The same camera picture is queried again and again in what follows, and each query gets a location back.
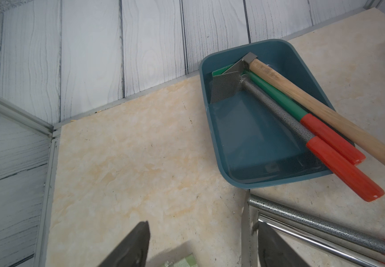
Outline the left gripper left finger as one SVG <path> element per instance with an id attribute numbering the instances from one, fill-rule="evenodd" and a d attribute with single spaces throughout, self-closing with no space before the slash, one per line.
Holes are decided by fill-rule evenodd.
<path id="1" fill-rule="evenodd" d="M 99 267 L 144 267 L 148 256 L 149 242 L 149 223 L 148 221 L 141 221 L 100 263 Z"/>

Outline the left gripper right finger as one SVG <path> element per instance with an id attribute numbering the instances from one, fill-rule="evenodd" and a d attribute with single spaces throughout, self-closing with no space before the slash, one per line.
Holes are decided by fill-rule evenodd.
<path id="1" fill-rule="evenodd" d="M 258 223 L 258 258 L 261 267 L 309 265 L 267 223 Z"/>

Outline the chrome hoe blue grip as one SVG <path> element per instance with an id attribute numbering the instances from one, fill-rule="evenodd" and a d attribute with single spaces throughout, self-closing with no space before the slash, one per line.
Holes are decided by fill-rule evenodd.
<path id="1" fill-rule="evenodd" d="M 292 227 L 287 223 L 273 219 L 263 213 L 259 213 L 258 221 L 260 223 L 267 223 L 276 232 L 289 236 L 293 239 L 301 241 L 309 246 L 319 249 L 325 253 L 332 254 L 343 260 L 350 261 L 360 267 L 385 267 L 385 263 L 374 258 L 368 257 L 364 254 L 350 250 L 341 245 L 335 244 L 326 239 L 320 238 L 304 230 Z"/>

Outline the grey hoe red grip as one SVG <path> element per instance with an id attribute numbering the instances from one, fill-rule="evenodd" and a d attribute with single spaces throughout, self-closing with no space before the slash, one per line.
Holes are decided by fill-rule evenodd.
<path id="1" fill-rule="evenodd" d="M 350 189 L 364 201 L 371 202 L 384 196 L 385 191 L 371 178 L 363 173 L 357 165 L 353 165 L 338 151 L 313 134 L 285 109 L 278 105 L 269 95 L 259 88 L 250 77 L 243 72 L 225 73 L 220 69 L 212 73 L 213 90 L 211 103 L 216 103 L 245 91 L 255 97 L 290 131 L 303 140 L 307 149 L 325 166 L 337 175 Z"/>
<path id="2" fill-rule="evenodd" d="M 385 239 L 373 237 L 247 192 L 241 219 L 241 264 L 244 267 L 260 266 L 258 258 L 259 213 L 311 234 L 313 233 L 310 232 L 310 229 L 313 229 L 385 256 Z"/>

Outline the green hoe red grip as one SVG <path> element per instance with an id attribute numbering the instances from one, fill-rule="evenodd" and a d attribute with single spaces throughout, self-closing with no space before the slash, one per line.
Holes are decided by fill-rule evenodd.
<path id="1" fill-rule="evenodd" d="M 324 122 L 320 121 L 320 119 L 300 107 L 284 93 L 280 92 L 278 89 L 250 71 L 245 71 L 245 74 L 247 74 L 251 81 L 261 88 L 261 90 L 278 103 L 279 106 L 285 109 L 309 131 L 320 137 L 323 141 L 338 151 L 350 163 L 353 165 L 359 165 L 366 159 L 366 156 L 353 144 L 341 137 L 341 135 L 332 130 Z"/>

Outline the wooden handle hoe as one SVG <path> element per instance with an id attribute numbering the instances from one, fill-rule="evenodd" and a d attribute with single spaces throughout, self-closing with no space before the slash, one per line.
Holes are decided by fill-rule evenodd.
<path id="1" fill-rule="evenodd" d="M 323 119 L 385 166 L 385 144 L 383 142 L 306 93 L 279 72 L 258 60 L 255 54 L 247 53 L 242 59 L 227 69 L 225 73 L 236 71 L 241 73 L 245 70 L 256 74 L 277 90 Z"/>

